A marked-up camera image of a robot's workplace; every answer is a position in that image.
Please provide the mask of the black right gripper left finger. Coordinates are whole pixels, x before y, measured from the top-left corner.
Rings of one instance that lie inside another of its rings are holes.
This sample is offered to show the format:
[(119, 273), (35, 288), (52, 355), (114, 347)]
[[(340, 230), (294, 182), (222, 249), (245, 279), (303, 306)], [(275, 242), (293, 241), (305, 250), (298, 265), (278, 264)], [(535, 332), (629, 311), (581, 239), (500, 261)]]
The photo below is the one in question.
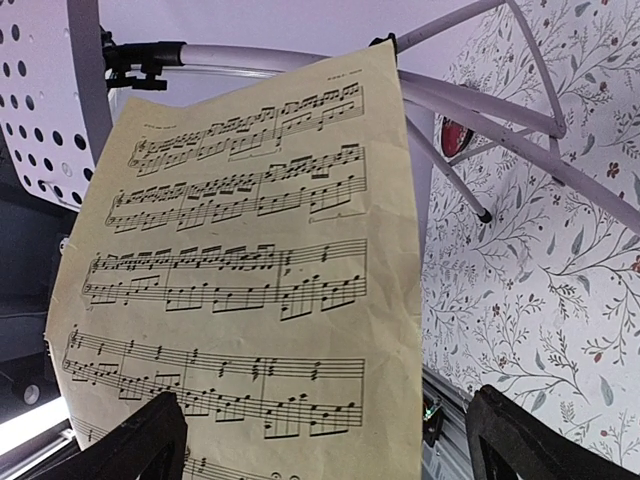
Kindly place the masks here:
[(36, 477), (180, 479), (188, 427), (177, 395), (163, 392), (86, 450)]

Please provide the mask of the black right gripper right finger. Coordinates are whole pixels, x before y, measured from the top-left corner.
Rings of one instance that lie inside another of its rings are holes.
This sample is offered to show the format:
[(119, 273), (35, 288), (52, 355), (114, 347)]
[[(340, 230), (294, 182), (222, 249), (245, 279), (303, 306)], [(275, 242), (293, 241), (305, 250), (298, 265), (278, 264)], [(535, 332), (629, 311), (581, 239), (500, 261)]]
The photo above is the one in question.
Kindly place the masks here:
[(476, 479), (633, 479), (635, 474), (556, 433), (491, 385), (468, 405)]

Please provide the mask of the yellow sheet music page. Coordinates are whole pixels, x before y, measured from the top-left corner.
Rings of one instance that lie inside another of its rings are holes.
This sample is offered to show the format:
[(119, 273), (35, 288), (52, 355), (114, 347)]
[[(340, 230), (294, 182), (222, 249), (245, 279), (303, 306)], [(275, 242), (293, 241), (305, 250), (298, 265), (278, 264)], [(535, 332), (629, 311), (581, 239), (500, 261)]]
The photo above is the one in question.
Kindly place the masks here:
[(390, 42), (129, 99), (46, 327), (79, 445), (170, 393), (189, 479), (419, 478), (419, 263)]

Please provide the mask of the white tripod music stand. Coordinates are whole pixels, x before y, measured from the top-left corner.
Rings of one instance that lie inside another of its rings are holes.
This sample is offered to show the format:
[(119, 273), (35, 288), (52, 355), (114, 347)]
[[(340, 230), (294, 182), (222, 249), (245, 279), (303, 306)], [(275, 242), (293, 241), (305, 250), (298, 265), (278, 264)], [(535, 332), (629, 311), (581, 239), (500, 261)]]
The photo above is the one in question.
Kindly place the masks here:
[[(105, 46), (94, 1), (1, 5), (1, 130), (11, 158), (29, 148), (52, 154), (22, 169), (34, 196), (75, 211), (112, 128), (113, 88), (162, 90), (166, 68), (201, 67), (219, 75), (269, 78), (315, 63), (310, 53), (183, 42)], [(561, 114), (545, 116), (496, 97), (410, 72), (400, 75), (404, 98), (439, 113), (527, 160), (592, 201), (630, 230), (637, 208), (559, 162)]]

